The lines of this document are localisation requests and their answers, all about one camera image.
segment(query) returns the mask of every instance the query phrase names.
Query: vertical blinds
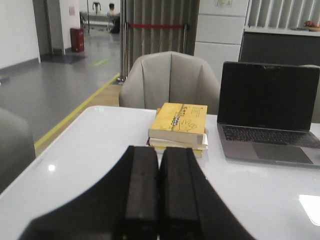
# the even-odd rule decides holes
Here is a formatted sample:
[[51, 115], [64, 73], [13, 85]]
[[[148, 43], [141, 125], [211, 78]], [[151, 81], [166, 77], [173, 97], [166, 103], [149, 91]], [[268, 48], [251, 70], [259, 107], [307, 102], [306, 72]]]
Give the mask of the vertical blinds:
[[302, 28], [306, 21], [320, 24], [320, 0], [251, 0], [248, 27]]

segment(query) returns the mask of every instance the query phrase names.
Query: glossy table surface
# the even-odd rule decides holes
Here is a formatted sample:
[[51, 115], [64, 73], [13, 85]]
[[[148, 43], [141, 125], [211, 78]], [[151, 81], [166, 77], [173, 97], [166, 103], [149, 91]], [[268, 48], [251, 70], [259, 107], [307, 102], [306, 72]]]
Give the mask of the glossy table surface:
[[[0, 195], [0, 238], [18, 239], [33, 218], [96, 183], [129, 145], [145, 145], [155, 114], [111, 106], [85, 110]], [[197, 161], [242, 225], [257, 240], [320, 239], [320, 168], [226, 159], [216, 121], [207, 116], [208, 151]], [[319, 138], [320, 124], [311, 131]]]

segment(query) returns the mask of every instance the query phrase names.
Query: person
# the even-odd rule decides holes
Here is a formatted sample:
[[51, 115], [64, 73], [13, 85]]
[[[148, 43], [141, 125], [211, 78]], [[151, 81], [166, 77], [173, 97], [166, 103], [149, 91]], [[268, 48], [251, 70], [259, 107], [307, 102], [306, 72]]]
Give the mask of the person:
[[120, 32], [120, 12], [115, 12], [115, 4], [109, 4], [109, 13], [110, 17], [113, 19], [114, 27], [111, 29], [110, 33], [118, 34]]

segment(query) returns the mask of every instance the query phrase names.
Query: chair backrest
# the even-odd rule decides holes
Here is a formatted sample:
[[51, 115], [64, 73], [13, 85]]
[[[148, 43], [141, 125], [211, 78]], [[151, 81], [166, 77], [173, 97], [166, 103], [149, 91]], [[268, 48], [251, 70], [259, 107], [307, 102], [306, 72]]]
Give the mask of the chair backrest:
[[163, 103], [208, 105], [217, 114], [220, 84], [209, 64], [195, 56], [167, 51], [139, 57], [124, 82], [122, 107], [156, 109]]
[[0, 108], [0, 193], [36, 158], [28, 123]]

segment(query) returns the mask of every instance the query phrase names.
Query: silver laptop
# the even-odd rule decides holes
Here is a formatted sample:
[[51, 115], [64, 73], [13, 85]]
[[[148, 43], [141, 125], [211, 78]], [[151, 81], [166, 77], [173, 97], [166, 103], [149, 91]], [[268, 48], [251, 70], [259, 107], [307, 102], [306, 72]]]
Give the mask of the silver laptop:
[[311, 119], [320, 70], [315, 67], [225, 62], [217, 128], [235, 160], [320, 166]]

